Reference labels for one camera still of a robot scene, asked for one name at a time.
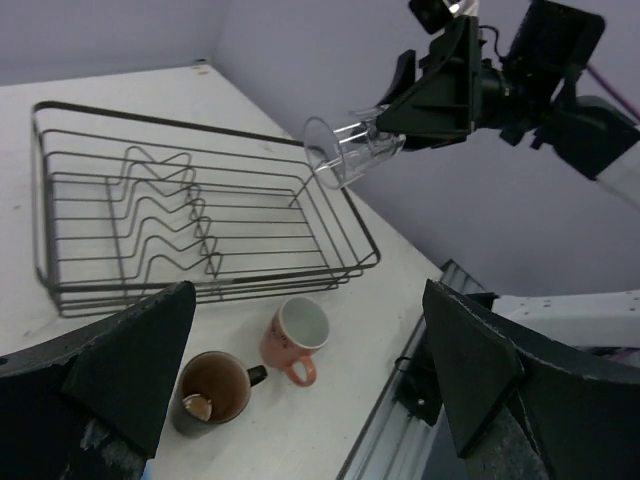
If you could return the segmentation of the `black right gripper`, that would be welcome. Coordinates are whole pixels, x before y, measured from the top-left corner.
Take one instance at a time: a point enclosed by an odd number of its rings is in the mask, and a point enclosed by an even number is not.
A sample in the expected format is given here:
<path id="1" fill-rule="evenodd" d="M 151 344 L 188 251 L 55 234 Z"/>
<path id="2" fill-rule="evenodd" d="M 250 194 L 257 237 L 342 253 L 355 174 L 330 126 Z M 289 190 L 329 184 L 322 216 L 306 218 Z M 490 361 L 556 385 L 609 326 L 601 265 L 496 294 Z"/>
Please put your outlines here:
<path id="1" fill-rule="evenodd" d="M 482 25 L 478 11 L 474 6 L 454 19 L 422 59 L 413 49 L 398 56 L 380 100 L 388 106 L 376 120 L 381 131 L 405 135 L 409 150 L 460 143 L 478 129 L 498 130 L 510 145 L 530 131 L 536 145 L 606 133 L 605 122 L 577 96 L 577 82 L 605 30 L 602 16 L 554 1 L 531 2 L 497 69 L 481 58 L 480 32 L 498 29 Z"/>

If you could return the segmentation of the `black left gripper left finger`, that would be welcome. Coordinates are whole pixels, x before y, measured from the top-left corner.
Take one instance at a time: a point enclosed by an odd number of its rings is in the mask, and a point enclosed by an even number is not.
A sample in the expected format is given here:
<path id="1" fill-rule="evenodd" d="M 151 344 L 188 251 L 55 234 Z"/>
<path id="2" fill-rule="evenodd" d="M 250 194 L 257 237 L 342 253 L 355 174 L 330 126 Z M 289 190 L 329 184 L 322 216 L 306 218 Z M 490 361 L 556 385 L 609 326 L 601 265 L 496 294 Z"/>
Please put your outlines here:
<path id="1" fill-rule="evenodd" d="M 139 479 L 196 309 L 192 283 L 1 358 L 4 479 Z"/>

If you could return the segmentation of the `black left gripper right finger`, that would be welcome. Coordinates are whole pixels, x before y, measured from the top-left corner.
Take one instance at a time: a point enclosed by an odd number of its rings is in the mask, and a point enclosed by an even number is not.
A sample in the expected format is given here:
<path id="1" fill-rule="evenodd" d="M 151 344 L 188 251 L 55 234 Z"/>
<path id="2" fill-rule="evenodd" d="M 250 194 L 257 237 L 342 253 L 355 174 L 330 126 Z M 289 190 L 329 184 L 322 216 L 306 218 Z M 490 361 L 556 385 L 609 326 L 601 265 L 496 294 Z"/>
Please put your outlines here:
<path id="1" fill-rule="evenodd" d="M 638 478 L 638 369 L 551 340 L 439 282 L 427 282 L 423 309 L 471 478 Z"/>

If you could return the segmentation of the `pink mug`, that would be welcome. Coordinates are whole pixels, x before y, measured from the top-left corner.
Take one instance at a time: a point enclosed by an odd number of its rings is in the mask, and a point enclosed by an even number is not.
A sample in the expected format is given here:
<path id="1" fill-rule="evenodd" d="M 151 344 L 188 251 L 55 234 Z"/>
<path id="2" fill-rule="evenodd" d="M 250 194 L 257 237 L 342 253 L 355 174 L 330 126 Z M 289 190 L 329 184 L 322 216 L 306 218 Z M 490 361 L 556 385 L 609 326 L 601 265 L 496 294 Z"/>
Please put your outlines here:
<path id="1" fill-rule="evenodd" d="M 330 325 L 324 310 L 312 299 L 285 300 L 269 321 L 260 342 L 263 362 L 284 372 L 299 387 L 317 379 L 313 355 L 328 342 Z"/>

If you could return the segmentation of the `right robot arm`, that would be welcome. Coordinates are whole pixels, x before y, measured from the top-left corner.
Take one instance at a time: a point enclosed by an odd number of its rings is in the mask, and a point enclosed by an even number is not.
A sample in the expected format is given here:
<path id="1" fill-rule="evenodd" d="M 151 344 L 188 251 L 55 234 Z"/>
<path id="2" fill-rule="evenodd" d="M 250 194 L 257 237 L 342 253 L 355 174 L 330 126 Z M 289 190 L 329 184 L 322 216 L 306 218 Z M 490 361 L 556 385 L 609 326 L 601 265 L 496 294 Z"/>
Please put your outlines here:
<path id="1" fill-rule="evenodd" d="M 532 148 L 551 146 L 594 180 L 638 144 L 628 116 L 576 92 L 605 30 L 603 17 L 534 1 L 494 66 L 482 55 L 485 27 L 476 16 L 445 1 L 412 1 L 409 8 L 436 38 L 422 59 L 412 50 L 399 57 L 375 120 L 379 132 L 404 137 L 406 150 L 462 143 L 478 129 L 498 131 L 511 146 L 532 133 Z"/>

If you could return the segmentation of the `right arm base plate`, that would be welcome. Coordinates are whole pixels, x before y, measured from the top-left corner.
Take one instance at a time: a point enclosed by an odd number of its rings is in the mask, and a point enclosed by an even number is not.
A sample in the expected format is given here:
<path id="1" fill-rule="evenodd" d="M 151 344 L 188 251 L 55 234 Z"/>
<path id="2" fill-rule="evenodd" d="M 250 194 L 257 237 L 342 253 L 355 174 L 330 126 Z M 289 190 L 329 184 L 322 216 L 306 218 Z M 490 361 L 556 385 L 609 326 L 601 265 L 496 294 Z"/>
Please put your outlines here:
<path id="1" fill-rule="evenodd" d="M 395 366 L 401 373 L 395 399 L 411 416 L 434 426 L 443 401 L 426 331 L 419 337 L 413 353 L 397 358 Z"/>

